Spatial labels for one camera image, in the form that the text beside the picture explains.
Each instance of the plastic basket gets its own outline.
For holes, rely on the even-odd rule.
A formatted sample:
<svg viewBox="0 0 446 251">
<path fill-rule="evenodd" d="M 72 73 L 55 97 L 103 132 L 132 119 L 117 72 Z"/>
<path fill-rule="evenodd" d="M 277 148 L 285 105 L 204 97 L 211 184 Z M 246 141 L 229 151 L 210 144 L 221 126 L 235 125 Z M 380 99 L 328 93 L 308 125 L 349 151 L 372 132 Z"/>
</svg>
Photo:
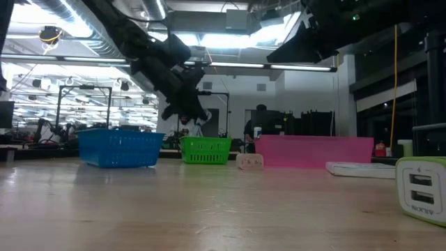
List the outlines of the plastic basket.
<svg viewBox="0 0 446 251">
<path fill-rule="evenodd" d="M 181 155 L 187 164 L 221 164 L 228 162 L 232 139 L 208 137 L 180 138 Z"/>
<path fill-rule="evenodd" d="M 153 166 L 160 154 L 163 133 L 91 129 L 78 132 L 82 162 L 101 168 Z"/>
</svg>

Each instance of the blue basket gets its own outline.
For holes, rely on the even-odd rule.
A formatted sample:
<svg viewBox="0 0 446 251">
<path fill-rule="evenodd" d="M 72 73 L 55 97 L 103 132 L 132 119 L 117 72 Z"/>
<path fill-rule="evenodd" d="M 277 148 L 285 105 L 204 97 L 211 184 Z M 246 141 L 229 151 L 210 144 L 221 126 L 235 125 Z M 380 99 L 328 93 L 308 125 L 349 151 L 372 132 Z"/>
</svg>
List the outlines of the blue basket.
<svg viewBox="0 0 446 251">
<path fill-rule="evenodd" d="M 78 132 L 82 162 L 101 168 L 153 166 L 160 154 L 163 133 L 90 129 Z"/>
</svg>

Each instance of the workbench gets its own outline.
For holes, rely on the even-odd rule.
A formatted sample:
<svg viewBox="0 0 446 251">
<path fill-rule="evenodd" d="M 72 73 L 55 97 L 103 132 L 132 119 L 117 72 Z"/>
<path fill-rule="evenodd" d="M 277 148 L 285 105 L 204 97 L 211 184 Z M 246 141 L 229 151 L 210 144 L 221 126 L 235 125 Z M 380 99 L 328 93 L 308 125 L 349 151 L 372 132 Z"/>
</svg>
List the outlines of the workbench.
<svg viewBox="0 0 446 251">
<path fill-rule="evenodd" d="M 77 158 L 0 167 L 5 251 L 446 247 L 445 229 L 402 213 L 393 180 L 168 159 L 155 169 L 98 169 Z"/>
</svg>

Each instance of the pink box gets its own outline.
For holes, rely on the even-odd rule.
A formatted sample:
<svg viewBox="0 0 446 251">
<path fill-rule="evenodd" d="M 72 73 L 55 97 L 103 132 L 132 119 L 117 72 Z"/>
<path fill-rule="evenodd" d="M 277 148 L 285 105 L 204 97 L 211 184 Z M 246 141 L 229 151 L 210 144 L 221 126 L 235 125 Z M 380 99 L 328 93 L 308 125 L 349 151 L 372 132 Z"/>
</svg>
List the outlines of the pink box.
<svg viewBox="0 0 446 251">
<path fill-rule="evenodd" d="M 265 168 L 325 169 L 326 162 L 370 163 L 373 138 L 261 135 L 256 153 Z"/>
</svg>

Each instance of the person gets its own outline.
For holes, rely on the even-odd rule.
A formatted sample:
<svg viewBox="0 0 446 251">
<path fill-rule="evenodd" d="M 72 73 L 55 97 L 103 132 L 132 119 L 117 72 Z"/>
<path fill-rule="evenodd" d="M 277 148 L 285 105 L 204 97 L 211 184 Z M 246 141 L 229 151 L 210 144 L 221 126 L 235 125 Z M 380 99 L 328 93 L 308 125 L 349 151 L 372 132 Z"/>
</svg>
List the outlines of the person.
<svg viewBox="0 0 446 251">
<path fill-rule="evenodd" d="M 266 105 L 257 105 L 256 107 L 257 111 L 266 111 Z M 252 125 L 251 125 L 251 120 L 249 120 L 248 122 L 246 122 L 245 125 L 245 131 L 243 132 L 243 134 L 245 135 L 245 140 L 246 142 L 248 142 L 248 145 L 246 147 L 246 152 L 247 153 L 256 153 L 256 147 L 254 145 L 254 130 L 252 129 Z"/>
<path fill-rule="evenodd" d="M 175 123 L 169 132 L 169 136 L 174 136 L 175 132 L 179 132 L 179 136 L 189 136 L 189 137 L 203 137 L 203 133 L 201 132 L 201 126 L 204 125 L 212 118 L 212 114 L 205 109 L 204 112 L 208 119 L 205 121 L 202 119 L 191 119 L 189 116 L 181 114 L 180 123 Z"/>
</svg>

